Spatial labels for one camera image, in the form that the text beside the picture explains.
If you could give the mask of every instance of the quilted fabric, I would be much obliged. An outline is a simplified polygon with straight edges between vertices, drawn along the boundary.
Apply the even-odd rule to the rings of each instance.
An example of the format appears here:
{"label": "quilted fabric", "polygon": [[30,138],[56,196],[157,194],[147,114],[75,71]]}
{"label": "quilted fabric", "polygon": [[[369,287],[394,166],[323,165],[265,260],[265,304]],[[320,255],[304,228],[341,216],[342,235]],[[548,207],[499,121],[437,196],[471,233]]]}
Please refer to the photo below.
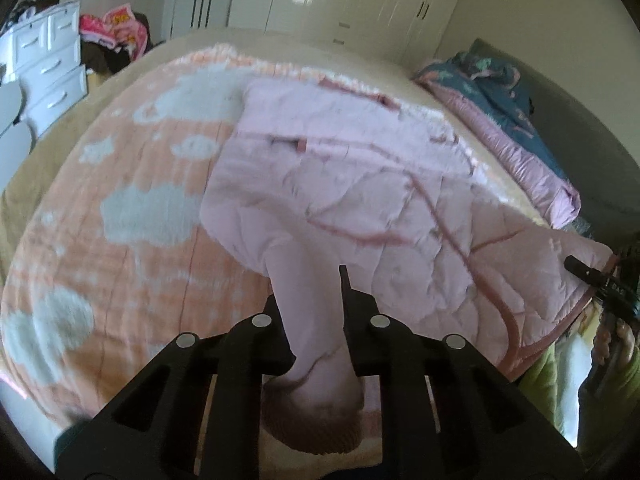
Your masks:
{"label": "quilted fabric", "polygon": [[534,224],[482,181],[441,117],[315,84],[249,83],[201,218],[271,278],[297,357],[265,390],[269,420],[291,421],[291,434],[271,428],[286,444],[301,445],[302,421],[317,436],[305,450],[337,450],[327,428],[349,431],[370,397],[348,359],[340,264],[382,312],[421,335],[462,334],[510,379],[584,307],[587,286],[562,263],[573,254],[603,269],[610,249]]}

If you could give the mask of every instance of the cloud pattern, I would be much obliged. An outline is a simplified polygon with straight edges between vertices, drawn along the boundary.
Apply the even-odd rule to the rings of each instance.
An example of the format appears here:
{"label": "cloud pattern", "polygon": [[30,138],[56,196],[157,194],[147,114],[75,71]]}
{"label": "cloud pattern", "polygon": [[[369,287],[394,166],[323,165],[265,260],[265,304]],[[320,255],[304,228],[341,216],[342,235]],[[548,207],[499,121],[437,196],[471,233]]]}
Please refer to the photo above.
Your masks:
{"label": "cloud pattern", "polygon": [[220,144],[209,137],[194,135],[184,139],[181,144],[171,146],[171,152],[178,158],[209,160],[220,152]]}
{"label": "cloud pattern", "polygon": [[201,195],[187,195],[173,184],[146,192],[135,186],[117,189],[100,204],[104,236],[129,246],[141,241],[154,247],[184,243],[200,224],[201,201]]}
{"label": "cloud pattern", "polygon": [[93,331],[88,301],[56,286],[34,303],[32,314],[18,310],[7,315],[2,342],[12,361],[24,366],[33,381],[47,386],[62,378],[65,352],[80,348]]}
{"label": "cloud pattern", "polygon": [[107,137],[100,142],[94,142],[93,144],[86,145],[79,160],[82,164],[91,164],[96,166],[112,153],[113,141],[111,140],[111,137]]}
{"label": "cloud pattern", "polygon": [[141,106],[133,114],[133,120],[137,124],[167,119],[236,124],[244,109],[244,89],[255,77],[250,68],[227,70],[224,64],[201,68],[181,76],[174,88]]}

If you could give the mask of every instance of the mattress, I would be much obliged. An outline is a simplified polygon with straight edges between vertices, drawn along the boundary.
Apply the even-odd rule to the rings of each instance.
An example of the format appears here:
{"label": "mattress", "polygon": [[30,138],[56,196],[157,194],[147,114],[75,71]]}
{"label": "mattress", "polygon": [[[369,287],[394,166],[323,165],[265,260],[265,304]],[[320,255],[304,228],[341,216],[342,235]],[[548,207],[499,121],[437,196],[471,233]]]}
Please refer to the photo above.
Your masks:
{"label": "mattress", "polygon": [[[215,43],[232,44],[249,56],[291,62],[344,74],[404,102],[441,110],[453,125],[456,134],[471,148],[478,166],[490,176],[496,195],[535,222],[544,224],[526,195],[494,157],[456,118],[443,110],[433,97],[413,85],[408,80],[408,74],[400,67],[347,54],[334,46],[303,44],[293,38],[280,35],[262,34],[251,30],[209,29],[170,41],[108,80],[61,118],[52,127],[48,136],[36,146],[5,190],[0,202],[0,278],[3,282],[9,272],[18,242],[40,200],[55,179],[66,156],[96,117],[140,76],[169,60],[194,50],[213,46]],[[10,414],[17,417],[18,409],[12,411],[13,413]],[[28,417],[26,412],[29,410],[23,411],[25,413],[21,414],[20,418]],[[37,421],[37,417],[32,413],[30,420]],[[47,454],[41,457],[46,459],[47,465],[51,462],[51,454],[48,450],[52,448],[52,440],[57,436],[58,429],[63,428],[49,427],[46,431],[32,431],[31,434],[25,434],[34,450],[41,450],[40,453]],[[296,460],[311,465],[318,459],[311,456],[297,456]]]}

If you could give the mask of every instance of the drawer handle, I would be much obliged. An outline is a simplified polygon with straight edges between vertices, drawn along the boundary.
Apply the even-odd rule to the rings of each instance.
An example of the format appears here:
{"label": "drawer handle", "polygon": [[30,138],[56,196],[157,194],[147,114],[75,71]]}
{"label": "drawer handle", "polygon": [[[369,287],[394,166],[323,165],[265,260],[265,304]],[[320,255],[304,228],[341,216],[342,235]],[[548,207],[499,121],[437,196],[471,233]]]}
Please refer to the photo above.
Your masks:
{"label": "drawer handle", "polygon": [[57,101],[54,101],[47,105],[47,110],[51,110],[53,107],[58,106],[62,101],[66,99],[66,91],[62,92],[62,96]]}
{"label": "drawer handle", "polygon": [[53,65],[51,65],[50,67],[48,67],[48,68],[43,68],[42,70],[40,70],[40,75],[44,75],[44,74],[46,74],[47,72],[51,72],[54,68],[59,67],[59,66],[60,66],[60,63],[62,63],[62,60],[61,60],[61,59],[57,60],[57,61],[56,61]]}
{"label": "drawer handle", "polygon": [[20,48],[27,48],[28,46],[31,46],[32,44],[38,43],[39,39],[40,39],[40,37],[36,36],[31,41],[27,41],[27,43],[21,44]]}

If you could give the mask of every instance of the pink comforter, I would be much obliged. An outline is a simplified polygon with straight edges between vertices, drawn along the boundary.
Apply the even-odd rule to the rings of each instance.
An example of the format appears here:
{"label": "pink comforter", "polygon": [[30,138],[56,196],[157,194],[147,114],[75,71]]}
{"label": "pink comforter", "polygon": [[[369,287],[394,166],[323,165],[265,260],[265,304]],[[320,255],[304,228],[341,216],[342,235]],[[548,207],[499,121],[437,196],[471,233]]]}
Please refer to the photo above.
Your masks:
{"label": "pink comforter", "polygon": [[201,220],[269,276],[296,363],[265,387],[270,431],[295,449],[340,452],[379,410],[354,374],[338,265],[415,333],[462,334],[514,379],[575,319],[587,287],[574,254],[611,251],[535,225],[479,184],[446,120],[315,84],[258,79],[202,202]]}

